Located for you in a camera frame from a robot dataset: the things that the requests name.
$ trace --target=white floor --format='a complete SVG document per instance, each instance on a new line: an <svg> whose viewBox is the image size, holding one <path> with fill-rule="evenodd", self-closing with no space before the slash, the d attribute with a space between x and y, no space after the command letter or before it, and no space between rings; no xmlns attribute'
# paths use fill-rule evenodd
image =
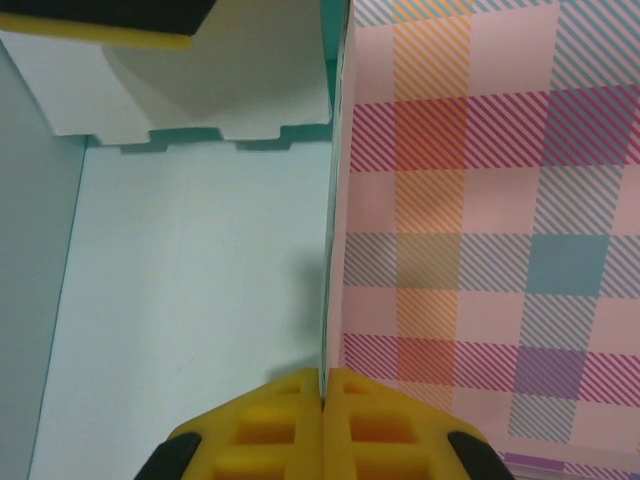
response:
<svg viewBox="0 0 640 480"><path fill-rule="evenodd" d="M330 149L89 150L31 480L132 479L179 423L316 365Z"/></svg>

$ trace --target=white cardboard insert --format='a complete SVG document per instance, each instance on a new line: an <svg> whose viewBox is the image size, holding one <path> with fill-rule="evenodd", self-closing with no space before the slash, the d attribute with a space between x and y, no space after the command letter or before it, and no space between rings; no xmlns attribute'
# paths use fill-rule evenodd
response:
<svg viewBox="0 0 640 480"><path fill-rule="evenodd" d="M217 127L254 140L330 120L318 0L219 0L185 51L0 39L57 135L133 144Z"/></svg>

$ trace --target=diagonal stripes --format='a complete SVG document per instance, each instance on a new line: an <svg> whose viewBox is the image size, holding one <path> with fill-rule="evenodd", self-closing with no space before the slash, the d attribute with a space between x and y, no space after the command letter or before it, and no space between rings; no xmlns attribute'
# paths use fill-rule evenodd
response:
<svg viewBox="0 0 640 480"><path fill-rule="evenodd" d="M469 98L467 165L473 168L541 164L548 94Z"/></svg>
<svg viewBox="0 0 640 480"><path fill-rule="evenodd" d="M455 343L398 338L398 379L453 386Z"/></svg>
<svg viewBox="0 0 640 480"><path fill-rule="evenodd" d="M584 478L606 478L608 480L629 480L630 478L629 472L579 463L565 463L563 472Z"/></svg>
<svg viewBox="0 0 640 480"><path fill-rule="evenodd" d="M640 407L640 357L589 353L580 400Z"/></svg>
<svg viewBox="0 0 640 480"><path fill-rule="evenodd" d="M458 292L399 288L396 295L400 336L455 340Z"/></svg>
<svg viewBox="0 0 640 480"><path fill-rule="evenodd" d="M530 250L531 235L463 235L460 289L524 291Z"/></svg>
<svg viewBox="0 0 640 480"><path fill-rule="evenodd" d="M551 5L556 0L473 0L473 13L499 12L522 7L537 7Z"/></svg>
<svg viewBox="0 0 640 480"><path fill-rule="evenodd" d="M462 170L396 174L396 225L400 232L455 233L462 228Z"/></svg>
<svg viewBox="0 0 640 480"><path fill-rule="evenodd" d="M576 400L585 352L520 347L514 391Z"/></svg>
<svg viewBox="0 0 640 480"><path fill-rule="evenodd" d="M586 350L596 309L589 297L527 295L521 345Z"/></svg>
<svg viewBox="0 0 640 480"><path fill-rule="evenodd" d="M398 170L463 168L467 99L397 102Z"/></svg>
<svg viewBox="0 0 640 480"><path fill-rule="evenodd" d="M469 85L470 17L394 25L396 100L462 97Z"/></svg>
<svg viewBox="0 0 640 480"><path fill-rule="evenodd" d="M395 108L390 103L354 107L351 171L395 170L394 124Z"/></svg>
<svg viewBox="0 0 640 480"><path fill-rule="evenodd" d="M345 285L395 286L395 255L396 240L391 233L347 233Z"/></svg>
<svg viewBox="0 0 640 480"><path fill-rule="evenodd" d="M554 89L628 85L640 78L640 3L562 2L551 85Z"/></svg>
<svg viewBox="0 0 640 480"><path fill-rule="evenodd" d="M640 298L640 236L620 235L609 239L600 295Z"/></svg>
<svg viewBox="0 0 640 480"><path fill-rule="evenodd" d="M543 164L623 165L640 87L587 88L549 94Z"/></svg>
<svg viewBox="0 0 640 480"><path fill-rule="evenodd" d="M344 335L345 364L370 378L398 376L398 341L382 335Z"/></svg>
<svg viewBox="0 0 640 480"><path fill-rule="evenodd" d="M354 0L353 19L359 27L375 27L395 23L392 0Z"/></svg>
<svg viewBox="0 0 640 480"><path fill-rule="evenodd" d="M358 27L551 5L557 0L354 0Z"/></svg>
<svg viewBox="0 0 640 480"><path fill-rule="evenodd" d="M473 0L393 0L397 22L469 15Z"/></svg>
<svg viewBox="0 0 640 480"><path fill-rule="evenodd" d="M609 233L621 180L619 167L543 168L534 232Z"/></svg>
<svg viewBox="0 0 640 480"><path fill-rule="evenodd" d="M510 392L517 357L518 347L514 345L458 342L455 385Z"/></svg>
<svg viewBox="0 0 640 480"><path fill-rule="evenodd" d="M535 395L514 395L509 434L551 442L568 443L576 402Z"/></svg>
<svg viewBox="0 0 640 480"><path fill-rule="evenodd" d="M398 287L457 290L460 235L397 234Z"/></svg>
<svg viewBox="0 0 640 480"><path fill-rule="evenodd" d="M451 413L453 407L453 387L431 383L399 382L399 390L438 410Z"/></svg>

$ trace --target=plaid pattern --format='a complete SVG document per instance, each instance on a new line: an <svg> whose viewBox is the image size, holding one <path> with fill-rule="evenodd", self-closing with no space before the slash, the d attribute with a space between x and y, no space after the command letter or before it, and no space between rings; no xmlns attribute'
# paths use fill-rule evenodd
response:
<svg viewBox="0 0 640 480"><path fill-rule="evenodd" d="M640 0L354 19L342 361L511 463L638 478ZM626 463L559 461L576 447Z"/></svg>

